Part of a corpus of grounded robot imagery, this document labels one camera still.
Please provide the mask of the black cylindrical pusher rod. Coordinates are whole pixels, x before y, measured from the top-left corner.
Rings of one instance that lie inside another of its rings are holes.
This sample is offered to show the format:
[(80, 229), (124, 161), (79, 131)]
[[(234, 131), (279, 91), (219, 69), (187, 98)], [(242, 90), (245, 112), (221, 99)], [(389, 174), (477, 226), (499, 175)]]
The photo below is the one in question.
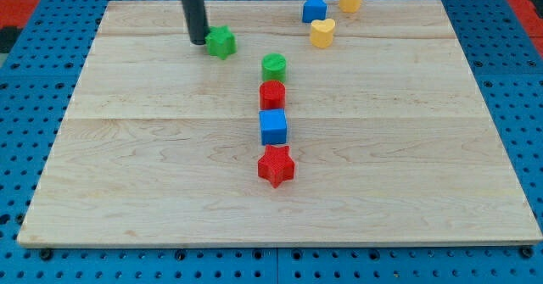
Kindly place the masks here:
[(194, 45), (204, 45), (210, 32), (204, 0), (182, 0), (189, 38)]

